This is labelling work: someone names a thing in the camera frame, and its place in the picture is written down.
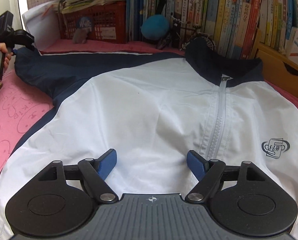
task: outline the red plastic basket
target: red plastic basket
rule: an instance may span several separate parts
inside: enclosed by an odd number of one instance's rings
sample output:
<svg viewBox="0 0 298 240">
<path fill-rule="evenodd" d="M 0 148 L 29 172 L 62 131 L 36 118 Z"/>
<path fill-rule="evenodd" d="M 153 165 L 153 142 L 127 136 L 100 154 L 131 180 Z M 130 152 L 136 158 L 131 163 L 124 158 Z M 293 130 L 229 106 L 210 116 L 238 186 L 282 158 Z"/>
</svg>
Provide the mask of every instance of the red plastic basket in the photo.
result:
<svg viewBox="0 0 298 240">
<path fill-rule="evenodd" d="M 72 39 L 77 29 L 77 22 L 82 17 L 88 17 L 92 21 L 92 31 L 88 34 L 89 40 L 126 43 L 126 2 L 124 1 L 95 5 L 62 16 L 60 17 L 62 39 Z"/>
</svg>

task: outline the teal ball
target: teal ball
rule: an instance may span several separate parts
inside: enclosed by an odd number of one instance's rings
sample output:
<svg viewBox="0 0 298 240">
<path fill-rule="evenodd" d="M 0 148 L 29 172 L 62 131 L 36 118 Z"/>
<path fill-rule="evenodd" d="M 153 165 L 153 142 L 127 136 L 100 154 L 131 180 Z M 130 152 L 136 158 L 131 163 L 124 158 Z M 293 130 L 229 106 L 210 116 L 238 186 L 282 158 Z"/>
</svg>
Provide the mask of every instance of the teal ball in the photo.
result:
<svg viewBox="0 0 298 240">
<path fill-rule="evenodd" d="M 142 35 L 151 41 L 157 41 L 163 38 L 169 31 L 169 22 L 161 14 L 149 17 L 141 27 Z"/>
</svg>

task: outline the jacket logo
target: jacket logo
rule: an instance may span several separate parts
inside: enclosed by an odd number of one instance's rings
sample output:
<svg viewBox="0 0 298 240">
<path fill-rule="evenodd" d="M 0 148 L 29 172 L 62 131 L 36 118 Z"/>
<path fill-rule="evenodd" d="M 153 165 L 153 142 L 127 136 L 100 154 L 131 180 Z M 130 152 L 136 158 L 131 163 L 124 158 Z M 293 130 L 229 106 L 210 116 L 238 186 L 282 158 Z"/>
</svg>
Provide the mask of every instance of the jacket logo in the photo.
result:
<svg viewBox="0 0 298 240">
<path fill-rule="evenodd" d="M 261 147 L 267 156 L 279 159 L 282 152 L 290 149 L 290 144 L 283 138 L 271 138 L 269 142 L 263 142 Z"/>
</svg>

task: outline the drawer handle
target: drawer handle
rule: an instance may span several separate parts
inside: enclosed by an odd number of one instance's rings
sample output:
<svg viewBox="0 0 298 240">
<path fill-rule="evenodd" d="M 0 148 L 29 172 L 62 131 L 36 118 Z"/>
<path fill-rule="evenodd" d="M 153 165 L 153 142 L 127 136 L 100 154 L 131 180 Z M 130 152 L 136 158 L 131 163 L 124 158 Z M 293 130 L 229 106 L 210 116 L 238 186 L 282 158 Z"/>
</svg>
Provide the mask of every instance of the drawer handle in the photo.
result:
<svg viewBox="0 0 298 240">
<path fill-rule="evenodd" d="M 285 65 L 286 70 L 287 70 L 291 75 L 298 76 L 298 70 L 294 69 L 292 66 L 290 66 L 289 64 L 287 64 L 287 63 L 285 63 L 285 62 L 284 62 L 284 65 Z"/>
</svg>

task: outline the gray ribbed surface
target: gray ribbed surface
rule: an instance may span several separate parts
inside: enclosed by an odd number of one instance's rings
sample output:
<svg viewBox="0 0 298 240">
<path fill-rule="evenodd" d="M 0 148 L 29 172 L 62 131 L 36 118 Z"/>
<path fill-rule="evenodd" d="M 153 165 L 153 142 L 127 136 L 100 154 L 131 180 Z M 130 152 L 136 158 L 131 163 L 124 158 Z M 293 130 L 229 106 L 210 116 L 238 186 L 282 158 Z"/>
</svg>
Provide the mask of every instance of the gray ribbed surface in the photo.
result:
<svg viewBox="0 0 298 240">
<path fill-rule="evenodd" d="M 14 240 L 29 239 L 16 236 Z M 218 226 L 201 205 L 184 202 L 179 194 L 125 194 L 102 205 L 83 228 L 54 240 L 243 240 Z M 290 240 L 289 235 L 270 238 Z"/>
</svg>

